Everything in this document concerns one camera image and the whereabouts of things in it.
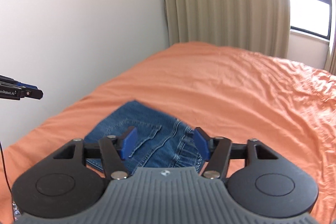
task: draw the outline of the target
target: wrinkled fabric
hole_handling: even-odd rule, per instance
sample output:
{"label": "wrinkled fabric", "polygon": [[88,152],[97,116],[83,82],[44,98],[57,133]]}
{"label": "wrinkled fabric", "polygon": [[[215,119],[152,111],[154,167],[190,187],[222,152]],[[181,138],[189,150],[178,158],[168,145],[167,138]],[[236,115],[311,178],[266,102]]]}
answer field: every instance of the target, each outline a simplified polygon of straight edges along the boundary
{"label": "wrinkled fabric", "polygon": [[[319,197],[312,216],[336,218],[336,76],[286,59],[189,42],[159,52],[99,86],[4,151],[9,183],[73,138],[84,138],[137,100],[234,143],[257,138],[309,173]],[[232,160],[228,174],[244,166]],[[0,222],[12,221],[0,164]]]}
{"label": "wrinkled fabric", "polygon": [[[138,167],[172,168],[194,166],[199,172],[204,161],[195,147],[193,130],[179,119],[151,109],[137,101],[128,102],[102,120],[85,138],[96,143],[108,136],[122,135],[130,126],[137,128],[138,140],[123,164],[131,175]],[[88,159],[102,171],[100,159]]]}

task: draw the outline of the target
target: window sill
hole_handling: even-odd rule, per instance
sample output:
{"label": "window sill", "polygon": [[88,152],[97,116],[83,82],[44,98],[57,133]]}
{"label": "window sill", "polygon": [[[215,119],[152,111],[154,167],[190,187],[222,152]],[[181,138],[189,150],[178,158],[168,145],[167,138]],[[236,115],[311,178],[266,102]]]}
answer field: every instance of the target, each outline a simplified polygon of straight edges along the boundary
{"label": "window sill", "polygon": [[309,39],[313,39],[317,42],[329,45],[329,40],[327,40],[325,38],[322,38],[322,37],[317,37],[317,36],[315,36],[313,34],[310,34],[310,33],[290,29],[290,34],[294,34],[294,35],[301,36],[301,37],[306,37],[306,38],[309,38]]}

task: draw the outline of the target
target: black circular pad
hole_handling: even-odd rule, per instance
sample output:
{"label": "black circular pad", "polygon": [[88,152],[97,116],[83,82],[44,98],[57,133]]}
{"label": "black circular pad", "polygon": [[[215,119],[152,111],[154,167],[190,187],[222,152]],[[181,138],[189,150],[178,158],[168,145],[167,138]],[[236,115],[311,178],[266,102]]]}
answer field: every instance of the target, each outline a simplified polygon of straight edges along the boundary
{"label": "black circular pad", "polygon": [[41,177],[36,183],[36,189],[46,196],[64,195],[75,186],[73,177],[65,174],[48,174]]}
{"label": "black circular pad", "polygon": [[318,196],[313,178],[285,158],[254,159],[228,179],[227,190],[245,209],[272,218],[310,212]]}
{"label": "black circular pad", "polygon": [[294,181],[281,174],[265,174],[257,178],[257,189],[270,196],[284,196],[294,190]]}
{"label": "black circular pad", "polygon": [[100,199],[106,185],[97,173],[84,166],[81,147],[76,151],[70,143],[15,181],[12,194],[21,213],[62,218],[82,212]]}

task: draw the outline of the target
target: logo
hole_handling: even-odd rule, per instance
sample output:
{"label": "logo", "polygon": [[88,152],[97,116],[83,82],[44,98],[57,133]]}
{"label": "logo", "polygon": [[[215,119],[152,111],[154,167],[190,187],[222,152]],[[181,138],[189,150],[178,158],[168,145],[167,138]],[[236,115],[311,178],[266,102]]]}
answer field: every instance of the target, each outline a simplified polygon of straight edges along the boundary
{"label": "logo", "polygon": [[14,91],[0,90],[0,93],[2,93],[2,94],[7,94],[7,95],[15,95],[15,92],[14,92]]}
{"label": "logo", "polygon": [[168,170],[163,170],[163,171],[161,171],[161,175],[166,177],[166,176],[170,175],[170,172]]}

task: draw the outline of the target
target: white wall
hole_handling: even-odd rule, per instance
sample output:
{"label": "white wall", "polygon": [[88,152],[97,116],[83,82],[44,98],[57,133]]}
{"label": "white wall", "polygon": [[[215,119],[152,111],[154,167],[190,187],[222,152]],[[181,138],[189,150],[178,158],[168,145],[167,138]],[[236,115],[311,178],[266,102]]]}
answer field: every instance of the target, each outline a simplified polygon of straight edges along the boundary
{"label": "white wall", "polygon": [[291,30],[287,59],[302,62],[308,66],[323,69],[329,41]]}
{"label": "white wall", "polygon": [[0,141],[10,145],[166,48],[166,28],[163,0],[0,0],[0,75],[44,92],[0,99]]}

